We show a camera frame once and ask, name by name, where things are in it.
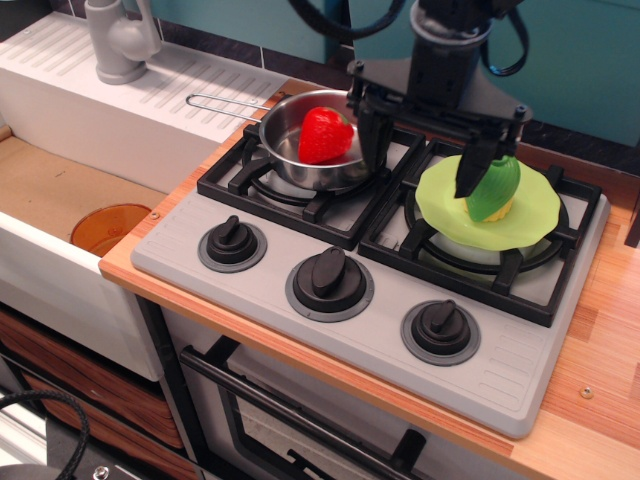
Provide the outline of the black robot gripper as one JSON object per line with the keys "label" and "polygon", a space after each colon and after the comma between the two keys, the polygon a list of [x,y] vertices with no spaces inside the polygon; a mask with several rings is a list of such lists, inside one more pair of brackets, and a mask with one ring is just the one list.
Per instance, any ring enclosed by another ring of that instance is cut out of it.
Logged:
{"label": "black robot gripper", "polygon": [[399,60],[355,60],[349,106],[358,117],[363,160],[385,165],[393,122],[465,142],[455,177],[455,197],[469,197],[501,145],[515,145],[531,108],[485,76],[486,40],[439,43],[418,37],[412,55]]}

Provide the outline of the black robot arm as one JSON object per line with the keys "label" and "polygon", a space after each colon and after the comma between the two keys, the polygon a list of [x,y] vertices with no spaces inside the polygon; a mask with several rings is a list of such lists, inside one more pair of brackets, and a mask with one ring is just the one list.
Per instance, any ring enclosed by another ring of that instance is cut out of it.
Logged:
{"label": "black robot arm", "polygon": [[383,163],[395,124],[457,139],[464,149],[455,195],[468,197],[491,163],[515,153],[532,110],[485,76],[482,53],[493,22],[518,19],[514,1],[417,1],[410,58],[354,61],[348,105],[365,163]]}

